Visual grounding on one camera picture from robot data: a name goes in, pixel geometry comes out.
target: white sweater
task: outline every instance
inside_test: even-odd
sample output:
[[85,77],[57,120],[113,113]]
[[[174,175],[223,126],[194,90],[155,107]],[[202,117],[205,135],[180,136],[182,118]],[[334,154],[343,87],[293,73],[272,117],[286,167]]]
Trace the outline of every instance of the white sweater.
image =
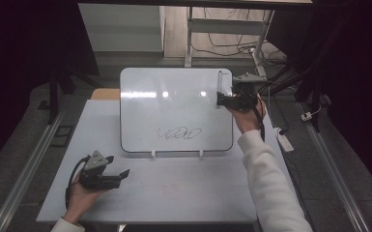
[[[243,165],[248,174],[251,197],[264,231],[312,231],[272,148],[264,143],[260,132],[246,132],[238,143],[243,150]],[[60,218],[52,232],[66,231],[83,232],[84,229]]]

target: white desk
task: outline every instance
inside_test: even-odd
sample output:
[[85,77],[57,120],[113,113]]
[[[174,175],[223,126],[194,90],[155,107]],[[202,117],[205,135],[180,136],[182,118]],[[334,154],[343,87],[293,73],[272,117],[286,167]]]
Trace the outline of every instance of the white desk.
[[[86,155],[99,150],[114,156],[104,174],[130,169],[120,188],[101,196],[82,220],[99,223],[235,223],[253,222],[256,212],[237,143],[227,152],[125,153],[120,146],[119,101],[87,101],[68,151],[43,203],[37,221],[54,223],[65,211],[65,188],[72,169]],[[265,118],[266,141],[275,149],[290,180],[271,122]],[[234,127],[237,138],[240,136]]]

